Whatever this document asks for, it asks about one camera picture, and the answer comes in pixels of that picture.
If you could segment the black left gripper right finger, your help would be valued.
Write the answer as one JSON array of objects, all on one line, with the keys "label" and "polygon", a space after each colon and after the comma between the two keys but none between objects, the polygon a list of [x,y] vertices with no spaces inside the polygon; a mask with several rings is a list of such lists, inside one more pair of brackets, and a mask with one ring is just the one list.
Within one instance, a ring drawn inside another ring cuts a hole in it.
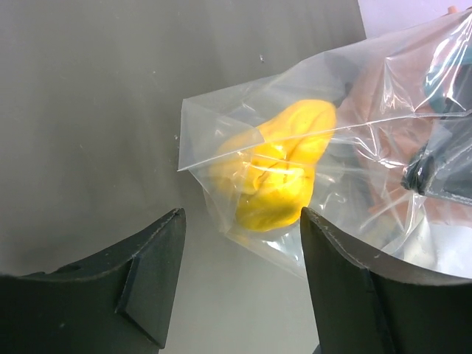
[{"label": "black left gripper right finger", "polygon": [[304,208],[316,353],[470,353],[471,280],[399,260]]}]

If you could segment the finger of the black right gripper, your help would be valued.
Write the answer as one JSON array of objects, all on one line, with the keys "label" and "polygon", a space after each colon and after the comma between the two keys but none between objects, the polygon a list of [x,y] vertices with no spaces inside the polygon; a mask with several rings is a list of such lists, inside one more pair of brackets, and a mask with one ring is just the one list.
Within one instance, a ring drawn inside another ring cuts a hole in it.
[{"label": "finger of the black right gripper", "polygon": [[471,204],[471,118],[443,117],[413,155],[401,185],[429,198]]}]

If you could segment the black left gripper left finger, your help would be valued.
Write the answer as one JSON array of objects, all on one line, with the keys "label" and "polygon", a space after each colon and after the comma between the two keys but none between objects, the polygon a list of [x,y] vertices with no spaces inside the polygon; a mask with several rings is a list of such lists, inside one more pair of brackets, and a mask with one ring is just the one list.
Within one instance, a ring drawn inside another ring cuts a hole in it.
[{"label": "black left gripper left finger", "polygon": [[176,295],[186,215],[174,209],[52,273],[1,276],[3,353],[158,353]]}]

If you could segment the clear zip bag blue seal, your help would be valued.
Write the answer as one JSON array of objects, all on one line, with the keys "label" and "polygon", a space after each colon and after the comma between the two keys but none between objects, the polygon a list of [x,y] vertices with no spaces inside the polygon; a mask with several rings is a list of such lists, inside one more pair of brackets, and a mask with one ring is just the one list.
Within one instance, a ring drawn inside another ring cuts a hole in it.
[{"label": "clear zip bag blue seal", "polygon": [[[371,60],[413,54],[431,56],[423,90],[433,109],[433,124],[443,117],[471,118],[470,10],[319,53],[282,74],[185,99],[181,107],[178,168],[190,172],[201,185],[218,229],[292,273],[305,273],[301,213],[287,227],[268,232],[245,229],[235,221],[236,199],[217,191],[209,168],[219,159],[220,146],[232,137],[255,130],[299,100],[325,100],[336,107],[336,127],[316,165],[313,195],[304,208],[400,260],[444,274],[470,277],[471,204],[432,198],[448,205],[444,223],[430,222],[424,212],[413,216],[407,226],[396,218],[372,217],[369,172],[358,153],[361,140],[353,132],[349,118],[339,113],[355,79]],[[414,198],[429,198],[406,191]]]}]

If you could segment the fake yellow lemon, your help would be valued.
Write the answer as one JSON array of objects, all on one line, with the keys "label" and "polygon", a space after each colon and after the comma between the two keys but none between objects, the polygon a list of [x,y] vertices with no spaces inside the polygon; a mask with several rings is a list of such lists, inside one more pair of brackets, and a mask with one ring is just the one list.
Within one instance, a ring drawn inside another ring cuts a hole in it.
[{"label": "fake yellow lemon", "polygon": [[268,232],[299,219],[335,127],[334,104],[299,100],[220,146],[209,174],[218,192],[236,199],[239,226]]}]

